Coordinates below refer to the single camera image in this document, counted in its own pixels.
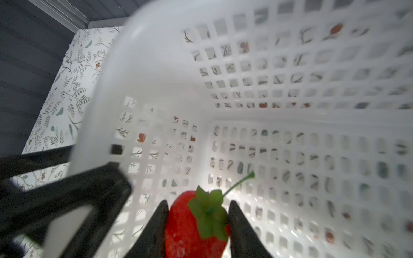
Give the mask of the red strawberry end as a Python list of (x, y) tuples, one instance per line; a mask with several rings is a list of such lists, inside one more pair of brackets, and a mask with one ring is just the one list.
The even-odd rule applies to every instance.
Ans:
[(230, 222), (224, 199), (243, 182), (255, 178), (249, 173), (226, 192), (220, 189), (185, 191), (172, 204), (165, 229), (167, 258), (220, 258), (230, 237)]

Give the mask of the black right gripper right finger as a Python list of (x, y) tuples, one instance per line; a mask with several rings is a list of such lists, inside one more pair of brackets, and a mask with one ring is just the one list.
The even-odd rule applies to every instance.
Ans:
[(232, 258), (272, 258), (236, 201), (229, 206)]

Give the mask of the white perforated plastic basket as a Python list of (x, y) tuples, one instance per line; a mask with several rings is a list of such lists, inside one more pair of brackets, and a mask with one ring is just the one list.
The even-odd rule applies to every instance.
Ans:
[(122, 28), (68, 175), (133, 186), (95, 253), (163, 200), (231, 192), (280, 258), (413, 255), (412, 1), (154, 1)]

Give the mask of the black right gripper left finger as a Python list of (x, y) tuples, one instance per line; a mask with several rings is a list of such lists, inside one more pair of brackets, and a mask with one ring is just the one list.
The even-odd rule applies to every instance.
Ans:
[(125, 258), (165, 258), (165, 229), (169, 207), (166, 200), (160, 202), (138, 240)]

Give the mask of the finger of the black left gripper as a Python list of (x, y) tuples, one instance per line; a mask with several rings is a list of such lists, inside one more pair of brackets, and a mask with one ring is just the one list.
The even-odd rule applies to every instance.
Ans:
[(132, 185), (115, 166), (104, 166), (30, 191), (1, 197), (1, 256), (23, 257), (14, 237), (44, 228), (81, 206), (91, 212), (61, 254), (62, 258), (92, 258), (132, 193)]
[(67, 163), (74, 145), (1, 158), (1, 181)]

